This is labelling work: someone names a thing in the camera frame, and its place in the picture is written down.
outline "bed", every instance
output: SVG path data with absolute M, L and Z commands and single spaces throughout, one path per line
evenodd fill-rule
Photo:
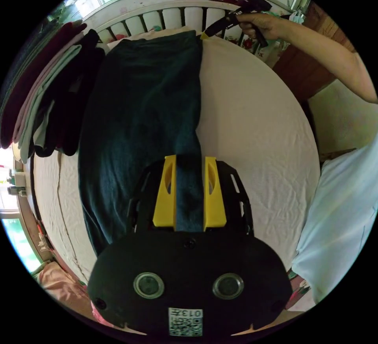
M 290 13 L 270 2 L 273 12 Z M 114 0 L 84 22 L 86 30 L 95 29 L 103 43 L 114 46 L 112 42 L 123 37 L 155 35 L 156 27 L 162 32 L 201 32 L 236 8 L 213 0 Z M 248 53 L 240 28 L 219 36 L 227 41 L 217 38 L 204 44 L 197 129 L 202 153 L 237 169 L 251 201 L 255 235 L 275 249 L 289 270 L 320 176 L 314 136 L 290 90 Z M 235 78 L 242 87 L 234 88 Z M 96 256 L 83 220 L 78 157 L 54 152 L 49 158 L 35 156 L 33 161 L 33 193 L 49 239 L 87 283 Z

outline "white bedsheet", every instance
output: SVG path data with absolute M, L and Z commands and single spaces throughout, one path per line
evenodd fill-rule
M 188 28 L 150 32 L 135 39 L 182 30 Z M 279 254 L 288 270 L 320 177 L 307 118 L 266 64 L 230 42 L 204 41 L 200 79 L 197 134 L 202 154 L 238 171 L 250 198 L 255 236 Z M 35 157 L 34 177 L 47 233 L 67 265 L 86 282 L 95 255 L 80 205 L 77 156 L 55 152 L 50 158 Z
M 78 189 L 78 157 L 54 151 L 34 157 L 34 189 L 43 225 L 56 251 L 84 283 L 96 262 Z

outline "light green clothing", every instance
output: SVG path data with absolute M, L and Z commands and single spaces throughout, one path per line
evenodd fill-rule
M 25 112 L 25 114 L 27 114 L 26 120 L 25 120 L 25 126 L 24 126 L 23 132 L 21 133 L 20 140 L 18 143 L 18 148 L 20 149 L 20 153 L 21 153 L 21 160 L 24 164 L 26 164 L 28 161 L 30 140 L 33 135 L 33 124 L 34 124 L 35 117 L 37 115 L 39 105 L 43 98 L 43 95 L 45 91 L 47 90 L 47 88 L 50 86 L 50 84 L 53 82 L 55 77 L 80 52 L 81 48 L 82 48 L 81 45 L 74 45 L 74 46 L 71 46 L 67 51 L 63 53 L 61 59 L 51 69 L 51 71 L 46 76 L 45 80 L 43 81 L 43 83 L 38 88 L 37 92 L 35 93 L 35 96 L 33 100 L 31 101 L 29 111 Z

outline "hand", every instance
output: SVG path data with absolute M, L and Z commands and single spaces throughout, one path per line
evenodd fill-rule
M 266 13 L 248 13 L 236 15 L 239 26 L 243 33 L 251 39 L 256 38 L 256 32 L 252 28 L 252 24 L 257 26 L 265 39 L 279 39 L 284 36 L 286 20 L 271 16 Z

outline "camera lens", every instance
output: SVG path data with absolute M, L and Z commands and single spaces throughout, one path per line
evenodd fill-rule
M 213 284 L 213 293 L 221 299 L 234 299 L 238 297 L 244 288 L 244 282 L 235 273 L 226 273 L 218 277 Z
M 143 298 L 155 299 L 163 294 L 164 283 L 157 274 L 144 272 L 136 276 L 134 290 Z

